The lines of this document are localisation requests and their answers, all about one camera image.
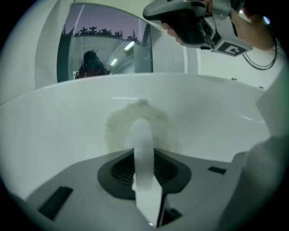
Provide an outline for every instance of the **black rectangular hole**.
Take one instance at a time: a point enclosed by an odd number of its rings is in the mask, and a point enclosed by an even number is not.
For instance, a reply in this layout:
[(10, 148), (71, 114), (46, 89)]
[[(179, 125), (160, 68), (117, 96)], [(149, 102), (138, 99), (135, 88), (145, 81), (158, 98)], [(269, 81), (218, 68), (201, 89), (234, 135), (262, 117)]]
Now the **black rectangular hole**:
[(216, 172), (216, 173), (219, 173), (219, 174), (222, 174), (222, 175), (224, 175), (225, 172), (227, 171), (227, 169), (218, 168), (218, 167), (214, 167), (214, 166), (209, 167), (208, 170)]
[(61, 210), (66, 200), (69, 198), (73, 189), (61, 186), (59, 187), (38, 209), (38, 211), (46, 216), (48, 219), (52, 220)]

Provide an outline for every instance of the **person's hand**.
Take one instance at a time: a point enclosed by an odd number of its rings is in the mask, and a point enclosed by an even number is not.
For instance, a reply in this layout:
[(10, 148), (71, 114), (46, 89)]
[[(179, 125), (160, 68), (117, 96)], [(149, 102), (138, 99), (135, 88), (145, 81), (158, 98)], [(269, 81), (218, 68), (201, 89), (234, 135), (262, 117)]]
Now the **person's hand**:
[[(213, 3), (212, 0), (203, 0), (207, 4), (207, 13), (212, 13)], [(178, 43), (183, 45), (182, 40), (178, 37), (177, 33), (167, 24), (163, 23), (162, 28), (168, 31), (168, 35), (174, 37)]]

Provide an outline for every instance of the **black cable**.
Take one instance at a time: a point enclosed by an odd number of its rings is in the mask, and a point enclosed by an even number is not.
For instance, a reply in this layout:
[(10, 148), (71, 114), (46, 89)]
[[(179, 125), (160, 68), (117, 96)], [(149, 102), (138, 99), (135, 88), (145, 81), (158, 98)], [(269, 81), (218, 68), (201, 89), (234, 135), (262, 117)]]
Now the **black cable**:
[(257, 69), (257, 70), (268, 70), (270, 69), (276, 62), (276, 59), (277, 59), (277, 41), (276, 41), (276, 38), (274, 36), (274, 44), (275, 44), (275, 55), (274, 55), (274, 58), (272, 60), (272, 62), (270, 64), (268, 64), (267, 66), (261, 66), (261, 65), (258, 65), (256, 63), (254, 63), (247, 54), (243, 54), (243, 57), (244, 59), (247, 61), (247, 63), (252, 66), (253, 68)]

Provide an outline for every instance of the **purple sky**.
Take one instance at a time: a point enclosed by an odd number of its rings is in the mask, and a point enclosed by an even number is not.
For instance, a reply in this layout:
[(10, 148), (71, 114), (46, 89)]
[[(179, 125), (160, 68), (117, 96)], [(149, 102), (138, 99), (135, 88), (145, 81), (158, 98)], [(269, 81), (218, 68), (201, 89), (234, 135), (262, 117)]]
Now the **purple sky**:
[[(82, 5), (72, 5), (70, 13), (65, 23), (66, 31), (70, 31), (76, 22), (78, 14)], [(122, 30), (123, 38), (127, 38), (132, 35), (132, 30), (135, 30), (135, 34), (141, 41), (144, 33), (145, 22), (141, 21), (141, 28), (139, 28), (139, 19), (122, 12), (117, 9), (108, 8), (99, 5), (85, 5), (84, 10), (80, 16), (76, 31), (82, 29), (82, 27), (97, 27), (96, 30), (107, 29), (112, 30), (112, 33)]]

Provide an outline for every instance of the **person in mirror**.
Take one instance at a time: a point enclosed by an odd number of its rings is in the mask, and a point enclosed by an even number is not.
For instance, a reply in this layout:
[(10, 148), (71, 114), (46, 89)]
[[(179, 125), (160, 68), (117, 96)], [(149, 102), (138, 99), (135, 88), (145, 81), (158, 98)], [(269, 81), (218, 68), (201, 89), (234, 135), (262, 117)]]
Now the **person in mirror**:
[[(203, 0), (207, 4), (207, 13), (212, 13), (212, 0)], [(231, 9), (231, 20), (238, 32), (238, 37), (250, 43), (253, 47), (263, 51), (268, 51), (274, 47), (274, 37), (268, 26), (266, 26), (263, 16), (257, 14), (257, 9), (246, 0), (242, 9), (245, 16), (250, 20), (247, 22), (239, 16), (239, 13)], [(166, 23), (162, 25), (163, 29), (168, 31), (170, 36), (176, 38), (176, 41), (183, 44), (176, 32)]]
[(104, 64), (99, 60), (96, 53), (88, 51), (83, 56), (82, 65), (78, 71), (78, 78), (106, 75)]

